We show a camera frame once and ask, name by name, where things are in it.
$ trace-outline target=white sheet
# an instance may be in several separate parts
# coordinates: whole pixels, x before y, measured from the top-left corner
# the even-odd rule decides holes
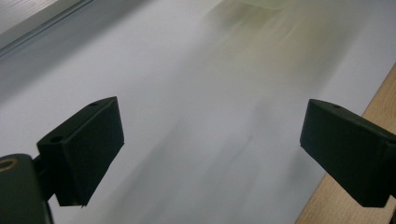
[[[323,170],[309,98],[361,114],[396,60],[396,3],[96,0],[0,58],[2,154],[119,97],[125,146],[56,223],[292,223]]]

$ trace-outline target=wooden edge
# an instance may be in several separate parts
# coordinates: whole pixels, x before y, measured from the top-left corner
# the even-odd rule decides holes
[[[363,117],[396,133],[396,64],[364,111]],[[395,206],[396,200],[390,197],[385,208],[363,208],[326,174],[296,223],[389,224]]]

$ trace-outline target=black plastic part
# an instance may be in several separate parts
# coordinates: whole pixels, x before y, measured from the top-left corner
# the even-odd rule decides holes
[[[393,194],[394,134],[339,105],[310,100],[300,142],[360,205],[384,207]]]
[[[53,223],[30,156],[0,158],[0,192],[0,223]]]
[[[43,200],[48,201],[55,193],[54,173],[46,165],[46,163],[43,162],[41,156],[37,156],[33,160],[33,164],[35,166],[35,173],[41,188]]]
[[[38,143],[61,206],[87,205],[124,144],[116,97],[85,106]]]

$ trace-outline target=white paper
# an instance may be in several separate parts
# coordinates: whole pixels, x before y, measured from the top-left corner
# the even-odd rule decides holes
[[[94,1],[0,59],[4,153],[117,95],[125,145],[87,207],[50,200],[56,223],[292,223],[324,174],[299,144],[308,99],[362,112],[394,7]]]

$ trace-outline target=cylindrical hole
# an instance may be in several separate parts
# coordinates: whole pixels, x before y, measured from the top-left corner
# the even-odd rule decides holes
[[[6,171],[14,167],[18,163],[18,159],[9,158],[0,161],[0,172]]]
[[[64,139],[62,136],[56,136],[50,139],[51,143],[58,143]]]

